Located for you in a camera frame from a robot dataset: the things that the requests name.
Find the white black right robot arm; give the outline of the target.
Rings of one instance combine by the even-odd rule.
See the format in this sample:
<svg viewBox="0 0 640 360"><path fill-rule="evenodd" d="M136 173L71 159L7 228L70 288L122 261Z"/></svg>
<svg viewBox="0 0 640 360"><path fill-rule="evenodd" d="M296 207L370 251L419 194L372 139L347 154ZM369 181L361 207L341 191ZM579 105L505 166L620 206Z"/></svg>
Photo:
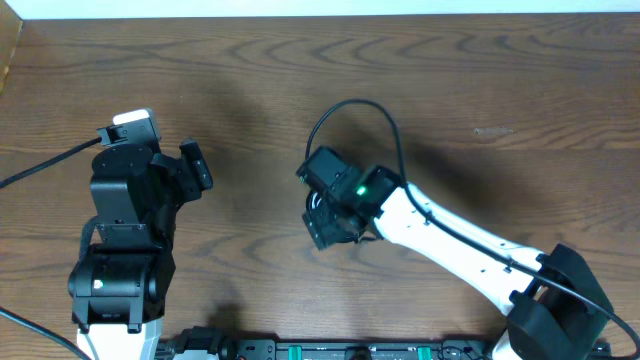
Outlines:
<svg viewBox="0 0 640 360"><path fill-rule="evenodd" d="M296 175L310 189L303 221L318 249L372 232L484 295L506 318L493 359L586 359L614 318L587 262L567 246L546 254L494 235L385 167L304 164Z"/></svg>

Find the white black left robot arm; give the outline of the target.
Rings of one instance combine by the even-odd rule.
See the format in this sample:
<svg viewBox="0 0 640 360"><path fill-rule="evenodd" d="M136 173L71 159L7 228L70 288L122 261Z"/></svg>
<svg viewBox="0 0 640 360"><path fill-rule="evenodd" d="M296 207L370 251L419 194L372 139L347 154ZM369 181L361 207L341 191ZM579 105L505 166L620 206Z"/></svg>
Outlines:
<svg viewBox="0 0 640 360"><path fill-rule="evenodd" d="M213 186L198 143L173 158L143 144L113 145L92 162L96 216L68 280L77 344L91 359L151 359L176 265L176 216Z"/></svg>

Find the brown cardboard side panel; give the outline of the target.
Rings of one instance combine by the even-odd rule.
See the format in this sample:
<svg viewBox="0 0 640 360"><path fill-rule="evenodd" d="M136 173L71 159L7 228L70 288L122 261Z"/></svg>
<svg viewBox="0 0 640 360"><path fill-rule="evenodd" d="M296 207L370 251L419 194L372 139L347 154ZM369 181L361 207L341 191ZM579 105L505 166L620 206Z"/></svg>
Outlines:
<svg viewBox="0 0 640 360"><path fill-rule="evenodd" d="M0 16L0 90L3 90L21 35L23 20L5 0L1 0Z"/></svg>

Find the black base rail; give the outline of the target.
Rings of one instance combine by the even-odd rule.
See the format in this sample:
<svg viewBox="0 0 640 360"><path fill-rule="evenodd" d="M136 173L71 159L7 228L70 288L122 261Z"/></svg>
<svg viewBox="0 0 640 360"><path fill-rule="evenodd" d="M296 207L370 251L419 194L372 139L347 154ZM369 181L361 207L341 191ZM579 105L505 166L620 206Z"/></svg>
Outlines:
<svg viewBox="0 0 640 360"><path fill-rule="evenodd" d="M485 341L315 341L239 338L219 329L193 327L161 340L154 360L481 360L492 351Z"/></svg>

